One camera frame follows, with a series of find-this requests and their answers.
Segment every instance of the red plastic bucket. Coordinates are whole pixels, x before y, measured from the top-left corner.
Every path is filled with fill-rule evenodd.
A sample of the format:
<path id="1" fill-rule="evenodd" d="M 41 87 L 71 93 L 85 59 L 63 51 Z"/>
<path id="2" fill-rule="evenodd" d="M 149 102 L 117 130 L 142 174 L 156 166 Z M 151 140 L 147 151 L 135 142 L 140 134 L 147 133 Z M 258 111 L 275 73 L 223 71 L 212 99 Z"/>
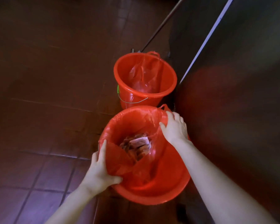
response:
<path id="1" fill-rule="evenodd" d="M 156 107 L 136 106 L 121 111 L 106 125 L 99 140 L 99 147 L 105 139 L 108 143 L 121 143 L 125 132 L 133 130 L 133 125 L 137 127 L 141 122 L 152 119 L 152 115 L 156 113 L 164 117 L 162 122 L 166 125 L 168 119 L 165 111 Z M 122 155 L 118 152 L 115 153 L 107 144 L 106 166 L 109 174 L 115 175 L 113 168 L 116 166 L 111 166 L 111 163 L 119 160 L 120 156 Z M 129 173 L 122 176 L 123 182 L 112 185 L 112 187 L 124 198 L 145 205 L 161 204 L 174 199 L 183 191 L 190 180 L 190 174 L 182 158 L 170 144 L 166 145 L 162 155 L 158 158 L 153 179 L 147 184 L 134 187 L 129 184 L 130 181 L 134 180 Z"/>
<path id="2" fill-rule="evenodd" d="M 143 55 L 145 55 L 145 58 L 148 60 L 160 59 L 160 55 L 157 52 L 135 52 L 120 57 L 114 65 L 114 76 L 118 83 L 117 93 L 123 109 L 137 105 L 150 105 L 156 107 L 164 96 L 170 94 L 174 90 L 177 84 L 177 77 L 173 68 L 166 61 L 160 59 L 164 63 L 160 93 L 142 93 L 127 86 L 124 82 L 126 81 L 129 72 L 133 66 L 137 64 L 136 61 L 139 59 L 139 56 Z"/>

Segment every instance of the right hand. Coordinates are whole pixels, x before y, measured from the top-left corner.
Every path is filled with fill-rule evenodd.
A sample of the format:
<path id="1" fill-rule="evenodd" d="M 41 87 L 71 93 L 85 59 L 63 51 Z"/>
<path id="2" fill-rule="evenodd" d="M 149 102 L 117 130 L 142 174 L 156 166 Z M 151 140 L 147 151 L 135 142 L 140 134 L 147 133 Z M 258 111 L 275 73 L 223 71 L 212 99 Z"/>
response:
<path id="1" fill-rule="evenodd" d="M 168 116 L 167 126 L 162 122 L 159 123 L 165 139 L 172 145 L 179 140 L 188 140 L 187 125 L 183 117 L 180 117 L 179 113 L 176 112 L 166 111 L 166 113 Z"/>

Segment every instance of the metal pole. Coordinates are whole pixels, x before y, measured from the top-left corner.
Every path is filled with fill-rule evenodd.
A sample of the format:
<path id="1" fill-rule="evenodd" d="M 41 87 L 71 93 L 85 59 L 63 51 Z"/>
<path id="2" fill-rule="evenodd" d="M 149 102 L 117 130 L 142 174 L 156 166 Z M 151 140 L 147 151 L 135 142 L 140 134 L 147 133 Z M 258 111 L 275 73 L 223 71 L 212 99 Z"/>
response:
<path id="1" fill-rule="evenodd" d="M 161 23 L 161 25 L 158 27 L 158 29 L 154 32 L 154 34 L 150 37 L 146 45 L 143 47 L 143 49 L 140 52 L 143 52 L 145 48 L 149 45 L 149 43 L 154 39 L 154 37 L 159 33 L 159 31 L 164 27 L 164 25 L 167 23 L 167 21 L 171 18 L 171 16 L 175 13 L 175 11 L 178 9 L 179 5 L 183 2 L 183 0 L 179 0 L 178 3 L 174 6 L 174 8 L 169 12 L 167 17 L 164 19 L 164 21 Z"/>

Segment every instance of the red bucket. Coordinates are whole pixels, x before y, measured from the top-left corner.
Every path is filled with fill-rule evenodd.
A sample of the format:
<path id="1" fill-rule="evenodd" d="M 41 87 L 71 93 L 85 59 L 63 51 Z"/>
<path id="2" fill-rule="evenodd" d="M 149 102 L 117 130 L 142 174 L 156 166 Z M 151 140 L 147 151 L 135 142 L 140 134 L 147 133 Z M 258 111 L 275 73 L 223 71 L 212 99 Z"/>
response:
<path id="1" fill-rule="evenodd" d="M 160 60 L 164 64 L 160 77 L 159 93 L 143 93 L 129 87 L 126 82 L 131 69 L 137 64 L 139 58 L 145 56 L 146 60 Z M 156 107 L 162 98 L 170 94 L 176 84 L 177 77 L 173 68 L 157 52 L 135 52 L 120 57 L 114 65 L 114 76 L 118 83 L 117 93 L 123 109 L 137 105 L 150 105 Z"/>
<path id="2" fill-rule="evenodd" d="M 179 195 L 190 180 L 182 158 L 161 133 L 159 121 L 167 125 L 168 118 L 164 110 L 152 106 L 131 107 L 121 111 L 109 121 L 99 140 L 99 147 L 105 139 L 108 141 L 106 150 L 108 173 L 123 177 L 121 184 L 112 187 L 120 195 L 136 203 L 145 205 L 165 203 Z M 130 163 L 127 153 L 118 145 L 131 133 L 154 130 L 160 133 L 154 140 L 154 145 L 152 144 L 155 150 L 151 150 L 150 154 L 136 164 Z M 145 174 L 147 170 L 149 181 L 139 184 L 142 177 L 147 177 Z"/>

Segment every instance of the plastic bag liner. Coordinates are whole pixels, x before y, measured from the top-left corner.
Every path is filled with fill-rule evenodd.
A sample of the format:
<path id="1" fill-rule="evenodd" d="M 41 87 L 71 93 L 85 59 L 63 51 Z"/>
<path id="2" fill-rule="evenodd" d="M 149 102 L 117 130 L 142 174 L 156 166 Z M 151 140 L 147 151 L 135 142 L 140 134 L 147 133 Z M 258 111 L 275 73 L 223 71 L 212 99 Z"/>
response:
<path id="1" fill-rule="evenodd" d="M 155 176 L 158 160 L 170 144 L 164 138 L 159 122 L 167 124 L 167 114 L 160 108 L 138 106 L 126 109 L 114 116 L 104 129 L 99 146 L 107 139 L 106 167 L 110 175 L 122 176 L 122 184 L 128 188 L 141 187 Z M 151 139 L 150 152 L 134 164 L 128 154 L 119 147 L 127 137 L 147 133 Z"/>
<path id="2" fill-rule="evenodd" d="M 140 56 L 131 69 L 126 84 L 142 93 L 160 93 L 164 63 L 160 58 Z"/>

